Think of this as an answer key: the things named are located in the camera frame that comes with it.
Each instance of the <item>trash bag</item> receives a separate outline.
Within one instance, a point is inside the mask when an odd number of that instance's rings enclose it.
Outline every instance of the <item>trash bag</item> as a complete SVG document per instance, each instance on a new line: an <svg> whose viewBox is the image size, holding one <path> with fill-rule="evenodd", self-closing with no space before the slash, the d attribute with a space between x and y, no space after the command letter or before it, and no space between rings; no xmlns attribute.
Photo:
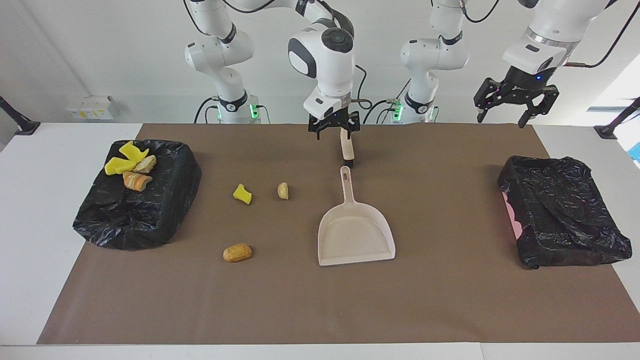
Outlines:
<svg viewBox="0 0 640 360"><path fill-rule="evenodd" d="M118 149L125 143L113 143L105 163L124 158ZM147 188L129 190L122 175L107 176L102 169L74 220L74 229L99 247L139 250L168 243L198 192L202 171L186 144L135 140L134 145L157 158Z"/></svg>
<svg viewBox="0 0 640 360"><path fill-rule="evenodd" d="M512 156L498 186L522 225L517 247L524 265L598 265L631 258L631 242L616 227L583 162Z"/></svg>

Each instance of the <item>white table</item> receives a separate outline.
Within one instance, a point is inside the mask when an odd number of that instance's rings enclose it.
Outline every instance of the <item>white table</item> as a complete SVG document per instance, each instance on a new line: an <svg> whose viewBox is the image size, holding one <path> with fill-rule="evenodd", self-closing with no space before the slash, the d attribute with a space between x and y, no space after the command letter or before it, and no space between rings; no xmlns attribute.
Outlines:
<svg viewBox="0 0 640 360"><path fill-rule="evenodd" d="M0 152L0 359L640 359L640 343L35 346L84 244L71 227L115 140L140 124L42 124ZM551 157L587 163L622 233L637 248L640 170L590 127L536 126ZM614 265L640 307L640 259Z"/></svg>

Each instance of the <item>dustpan handle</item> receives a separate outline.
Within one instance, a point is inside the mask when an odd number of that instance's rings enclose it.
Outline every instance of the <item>dustpan handle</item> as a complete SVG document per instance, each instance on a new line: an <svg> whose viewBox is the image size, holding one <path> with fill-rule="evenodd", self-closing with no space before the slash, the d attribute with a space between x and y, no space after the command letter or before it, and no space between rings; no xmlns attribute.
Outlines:
<svg viewBox="0 0 640 360"><path fill-rule="evenodd" d="M351 185L351 170L349 167L340 168L340 177L342 178L342 192L344 194L345 203L354 203L353 186Z"/></svg>

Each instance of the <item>bin covered with black bag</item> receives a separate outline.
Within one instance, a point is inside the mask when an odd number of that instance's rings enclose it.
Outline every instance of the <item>bin covered with black bag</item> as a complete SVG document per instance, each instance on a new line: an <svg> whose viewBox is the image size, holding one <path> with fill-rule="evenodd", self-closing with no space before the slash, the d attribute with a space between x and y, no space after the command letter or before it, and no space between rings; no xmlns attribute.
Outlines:
<svg viewBox="0 0 640 360"><path fill-rule="evenodd" d="M118 150L125 143L113 143L105 163L124 158ZM135 140L134 145L157 158L147 188L129 190L122 175L108 176L103 169L74 220L74 229L99 247L138 250L168 243L198 192L202 172L186 144Z"/></svg>
<svg viewBox="0 0 640 360"><path fill-rule="evenodd" d="M591 177L573 158L512 156L498 185L522 225L518 256L530 268L609 264L631 257Z"/></svg>

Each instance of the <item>black bin liner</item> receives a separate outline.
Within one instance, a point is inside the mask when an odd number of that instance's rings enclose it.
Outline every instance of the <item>black bin liner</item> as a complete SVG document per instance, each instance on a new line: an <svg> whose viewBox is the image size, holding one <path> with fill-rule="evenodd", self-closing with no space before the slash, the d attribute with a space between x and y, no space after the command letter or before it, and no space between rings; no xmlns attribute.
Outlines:
<svg viewBox="0 0 640 360"><path fill-rule="evenodd" d="M631 258L591 177L573 158L512 156L498 178L522 225L518 256L530 268L610 264Z"/></svg>
<svg viewBox="0 0 640 360"><path fill-rule="evenodd" d="M111 145L105 163L128 140ZM102 169L74 220L74 229L99 247L139 250L158 247L171 240L198 192L202 171L184 143L135 140L149 149L157 164L143 192L129 190L121 175L107 176Z"/></svg>

